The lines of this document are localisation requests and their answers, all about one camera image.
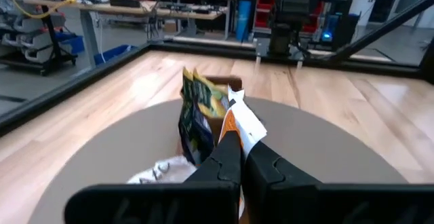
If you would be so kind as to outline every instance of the blue container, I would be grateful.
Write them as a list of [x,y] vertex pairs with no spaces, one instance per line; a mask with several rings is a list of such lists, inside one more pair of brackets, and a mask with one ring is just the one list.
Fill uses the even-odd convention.
[[237,40],[243,41],[249,36],[248,23],[250,16],[250,1],[240,1],[237,21]]
[[[107,50],[102,53],[104,55],[104,59],[106,62],[113,59],[114,57],[123,54],[124,52],[129,52],[130,50],[133,50],[134,48],[137,48],[133,45],[120,45],[119,47],[112,48],[110,50]],[[94,56],[95,64],[98,66],[99,64],[104,64],[104,61],[102,59],[101,54],[97,54]]]
[[82,36],[72,33],[56,33],[56,38],[61,44],[71,45],[71,54],[79,54],[84,51]]

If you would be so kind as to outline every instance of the wooden floor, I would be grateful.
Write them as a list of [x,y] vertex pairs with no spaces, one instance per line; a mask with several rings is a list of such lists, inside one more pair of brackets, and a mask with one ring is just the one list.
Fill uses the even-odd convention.
[[350,132],[411,183],[434,183],[434,86],[325,69],[149,52],[0,138],[0,223],[25,223],[78,148],[137,110],[180,98],[181,71],[238,75],[246,94],[299,107]]

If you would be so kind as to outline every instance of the yellow cable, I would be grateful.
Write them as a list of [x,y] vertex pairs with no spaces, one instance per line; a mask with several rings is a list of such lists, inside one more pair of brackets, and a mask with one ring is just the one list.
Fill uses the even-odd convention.
[[56,11],[56,9],[58,9],[59,7],[62,7],[63,5],[68,5],[71,3],[76,3],[77,0],[64,0],[59,2],[58,4],[56,4],[54,7],[50,8],[47,12],[43,13],[43,14],[30,14],[28,13],[26,10],[24,10],[20,4],[18,4],[16,2],[16,0],[12,0],[12,2],[14,2],[15,6],[24,14],[27,15],[30,18],[37,18],[37,19],[41,19],[41,18],[45,18],[47,16],[49,16],[50,14],[52,14],[54,11]]

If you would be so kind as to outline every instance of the black metal frame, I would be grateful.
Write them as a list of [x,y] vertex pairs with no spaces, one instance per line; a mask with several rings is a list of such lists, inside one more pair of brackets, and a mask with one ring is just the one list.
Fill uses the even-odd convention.
[[[349,45],[340,52],[326,57],[313,56],[309,60],[304,61],[304,66],[409,77],[423,79],[431,84],[434,84],[434,38],[431,40],[425,56],[418,67],[407,64],[399,64],[396,62],[373,62],[370,60],[355,60],[354,58],[349,59],[349,57],[355,52],[361,50],[381,36],[397,28],[399,25],[413,18],[415,15],[424,11],[433,4],[434,0],[421,0],[414,6],[406,9],[403,13],[391,21],[385,23],[377,31],[368,34],[364,38]],[[143,55],[145,52],[151,50],[215,55],[247,60],[255,60],[258,54],[255,49],[244,47],[234,48],[221,45],[207,45],[202,43],[180,43],[176,41],[148,43],[132,50],[131,52],[122,54],[114,58],[114,60],[96,67],[90,72],[78,76],[75,80],[60,86],[59,88],[56,88],[47,94],[44,94],[34,100],[26,101],[22,103],[21,106],[3,114],[0,116],[0,136],[26,123],[30,119],[35,118],[39,114],[47,111],[68,97],[73,96],[87,86],[90,86],[95,81],[102,79],[106,75],[116,71],[138,56]],[[296,64],[298,60],[272,57],[266,55],[265,52],[265,55],[262,56],[262,62],[276,62],[280,64],[291,65]]]

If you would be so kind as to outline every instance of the round tabletop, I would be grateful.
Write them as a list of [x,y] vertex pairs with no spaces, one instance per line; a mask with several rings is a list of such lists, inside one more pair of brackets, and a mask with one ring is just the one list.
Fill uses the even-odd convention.
[[[295,107],[246,98],[268,131],[263,142],[324,183],[406,183],[379,155],[339,127]],[[181,100],[138,111],[100,132],[66,163],[45,190],[30,223],[63,223],[63,208],[80,189],[125,183],[176,154]]]

